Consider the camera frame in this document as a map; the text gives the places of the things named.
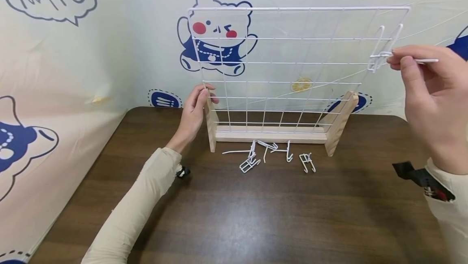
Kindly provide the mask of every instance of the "table surface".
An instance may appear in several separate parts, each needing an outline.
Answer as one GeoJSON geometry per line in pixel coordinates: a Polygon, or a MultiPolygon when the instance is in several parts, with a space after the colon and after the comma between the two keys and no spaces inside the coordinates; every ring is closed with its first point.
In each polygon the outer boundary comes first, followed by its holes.
{"type": "MultiPolygon", "coordinates": [[[[181,113],[130,110],[30,263],[80,263],[181,113]]],[[[268,153],[266,164],[243,174],[245,153],[221,153],[245,149],[220,142],[210,153],[202,127],[182,159],[191,177],[176,179],[157,203],[128,263],[448,262],[423,191],[391,165],[425,163],[399,117],[352,115],[333,157],[323,145],[293,144],[292,162],[268,153]],[[298,155],[309,152],[317,172],[305,174],[298,155]]]]}

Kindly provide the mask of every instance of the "lemon slice print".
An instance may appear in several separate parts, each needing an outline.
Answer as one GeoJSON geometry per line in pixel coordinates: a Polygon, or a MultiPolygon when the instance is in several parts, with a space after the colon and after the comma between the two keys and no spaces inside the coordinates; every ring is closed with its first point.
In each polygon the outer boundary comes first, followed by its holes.
{"type": "Polygon", "coordinates": [[[291,85],[291,90],[293,92],[306,91],[312,87],[312,80],[309,78],[299,78],[291,85]]]}

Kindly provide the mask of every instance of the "white wire grid panel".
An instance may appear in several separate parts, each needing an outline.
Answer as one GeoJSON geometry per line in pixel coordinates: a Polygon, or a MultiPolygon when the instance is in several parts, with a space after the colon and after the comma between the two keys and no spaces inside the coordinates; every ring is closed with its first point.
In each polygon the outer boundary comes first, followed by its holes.
{"type": "Polygon", "coordinates": [[[407,6],[188,9],[196,66],[202,82],[216,87],[218,125],[228,126],[221,131],[326,132],[331,124],[320,120],[385,63],[379,55],[391,51],[409,11],[407,6]],[[197,23],[206,29],[194,29],[197,23]]]}

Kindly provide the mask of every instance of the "beige sleeve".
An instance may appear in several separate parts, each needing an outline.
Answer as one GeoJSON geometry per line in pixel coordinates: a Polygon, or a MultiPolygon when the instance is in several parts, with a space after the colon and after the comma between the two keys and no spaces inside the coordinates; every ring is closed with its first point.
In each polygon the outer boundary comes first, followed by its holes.
{"type": "Polygon", "coordinates": [[[112,211],[82,264],[125,264],[154,205],[172,185],[181,155],[158,148],[147,160],[133,186],[112,211]]]}
{"type": "Polygon", "coordinates": [[[438,169],[432,160],[427,171],[455,195],[452,202],[425,196],[446,240],[452,263],[468,263],[468,175],[453,175],[438,169]]]}

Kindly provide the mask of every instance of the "wooden base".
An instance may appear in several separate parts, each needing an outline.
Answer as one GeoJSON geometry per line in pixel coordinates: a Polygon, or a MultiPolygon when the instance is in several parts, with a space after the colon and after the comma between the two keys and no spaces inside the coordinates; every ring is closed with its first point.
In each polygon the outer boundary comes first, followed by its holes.
{"type": "Polygon", "coordinates": [[[290,140],[291,143],[315,144],[324,144],[327,141],[327,135],[321,127],[315,129],[313,127],[299,127],[298,133],[293,133],[295,129],[296,127],[218,126],[216,141],[252,143],[253,140],[261,140],[263,142],[287,143],[290,140]]]}
{"type": "Polygon", "coordinates": [[[213,104],[208,99],[205,106],[206,124],[210,150],[215,152],[216,141],[223,142],[264,142],[324,144],[328,156],[333,156],[341,138],[346,122],[358,104],[358,96],[348,91],[342,98],[347,101],[339,103],[331,113],[324,116],[319,123],[330,124],[323,127],[279,127],[279,126],[219,126],[218,115],[213,111],[213,104]]]}

